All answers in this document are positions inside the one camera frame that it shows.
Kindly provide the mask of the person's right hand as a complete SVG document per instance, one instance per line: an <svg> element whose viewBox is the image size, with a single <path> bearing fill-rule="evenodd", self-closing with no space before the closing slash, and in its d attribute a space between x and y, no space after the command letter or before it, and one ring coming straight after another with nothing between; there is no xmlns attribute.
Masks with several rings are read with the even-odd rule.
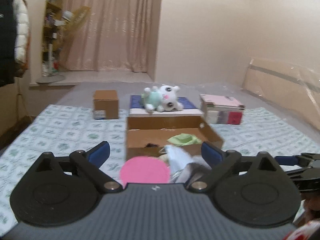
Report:
<svg viewBox="0 0 320 240"><path fill-rule="evenodd" d="M319 226L319 193L301 193L304 212L295 221L295 227L314 222Z"/></svg>

